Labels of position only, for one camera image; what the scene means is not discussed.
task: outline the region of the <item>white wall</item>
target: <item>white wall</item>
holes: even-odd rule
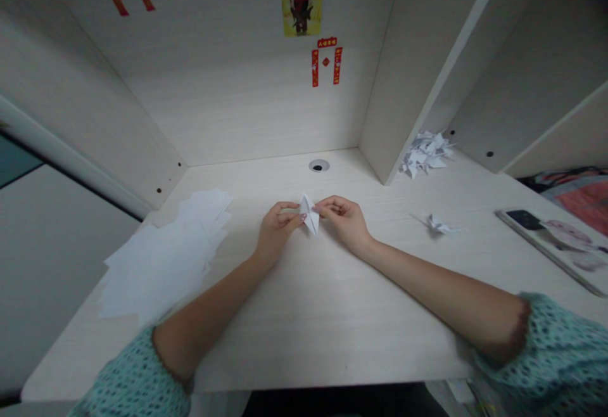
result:
[[[0,395],[21,389],[138,225],[48,165],[0,190]]]
[[[449,78],[424,120],[422,130],[439,132],[448,127],[529,2],[530,0],[488,2]]]
[[[393,0],[324,0],[322,34],[286,38],[281,0],[63,0],[188,165],[358,144]],[[344,47],[312,88],[320,37]]]
[[[522,177],[587,165],[608,167],[608,82],[534,144],[506,173]]]
[[[605,0],[531,0],[450,129],[497,172],[606,79]]]
[[[0,0],[0,25],[1,96],[35,122],[31,128],[159,207],[185,162],[178,165],[179,154],[61,0]],[[36,141],[26,144],[36,149]]]

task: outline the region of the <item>phone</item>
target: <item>phone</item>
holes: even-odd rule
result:
[[[495,213],[589,292],[608,298],[608,254],[582,252],[561,244],[543,227],[539,217],[523,208],[502,209]]]

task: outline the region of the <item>wooden desk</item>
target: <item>wooden desk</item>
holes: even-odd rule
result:
[[[328,160],[329,171],[309,170],[314,158]],[[219,187],[234,197],[229,235],[206,289],[253,251],[259,222],[273,203],[299,201],[303,191],[314,201],[339,194],[361,205],[381,241],[510,292],[546,293],[608,325],[608,300],[574,282],[493,211],[527,207],[606,239],[509,176],[492,174],[460,153],[456,159],[414,180],[399,174],[390,187],[378,182],[356,149],[195,167],[146,222],[170,222],[193,191]],[[433,239],[418,220],[430,213],[468,232]],[[135,336],[135,316],[98,319],[100,294],[98,285],[28,380],[23,400],[78,399]],[[316,239],[304,229],[293,235],[280,263],[201,363],[195,391],[463,377],[471,373],[468,351],[324,225]]]

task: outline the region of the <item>finger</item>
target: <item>finger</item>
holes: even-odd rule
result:
[[[335,206],[335,205],[326,205],[326,206],[324,206],[323,208],[329,208],[329,209],[331,209],[333,212],[335,212],[336,214],[340,214],[340,207],[337,207],[337,206]],[[319,213],[319,215],[320,215],[321,217],[325,218],[325,216],[323,216],[323,215],[320,213],[320,211],[322,210],[322,208],[319,208],[319,207],[317,207],[317,206],[314,206],[312,210],[313,210],[314,212]]]
[[[301,226],[306,220],[306,214],[298,214],[293,219],[289,221],[289,223],[283,228],[288,235],[291,235],[293,231]]]
[[[294,217],[298,217],[300,214],[299,213],[280,213],[279,215],[277,215],[277,221],[279,221],[279,225],[281,227],[283,227],[283,225],[285,225],[287,222],[289,222],[291,219],[293,219]]]
[[[338,195],[332,195],[331,197],[327,197],[321,200],[319,203],[315,205],[317,208],[322,208],[328,205],[335,205],[341,209],[349,209],[355,204],[355,202],[351,202],[349,199],[340,197]]]
[[[331,222],[334,225],[337,225],[337,223],[339,223],[341,220],[339,214],[335,213],[334,210],[327,208],[327,207],[321,208],[319,211],[319,214],[322,217],[329,219],[329,222]]]
[[[269,213],[278,214],[282,209],[286,209],[286,208],[296,209],[299,207],[300,207],[300,205],[298,205],[297,203],[293,203],[293,202],[277,202],[274,204],[274,206],[272,208],[270,208]]]

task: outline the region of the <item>white paper sheet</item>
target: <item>white paper sheet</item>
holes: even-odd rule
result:
[[[317,236],[319,234],[319,213],[314,212],[312,207],[315,204],[308,198],[308,195],[302,194],[302,199],[300,200],[300,214],[306,214],[306,220],[304,223],[309,230]]]
[[[416,177],[419,170],[428,174],[429,169],[445,168],[448,165],[442,157],[450,158],[454,151],[450,149],[453,144],[444,138],[441,133],[420,132],[407,150],[401,171],[406,172],[412,179]]]
[[[176,220],[160,229],[147,225],[105,261],[99,316],[137,313],[139,325],[154,323],[200,289],[215,250],[227,235],[232,197],[219,189],[196,192],[180,203]]]

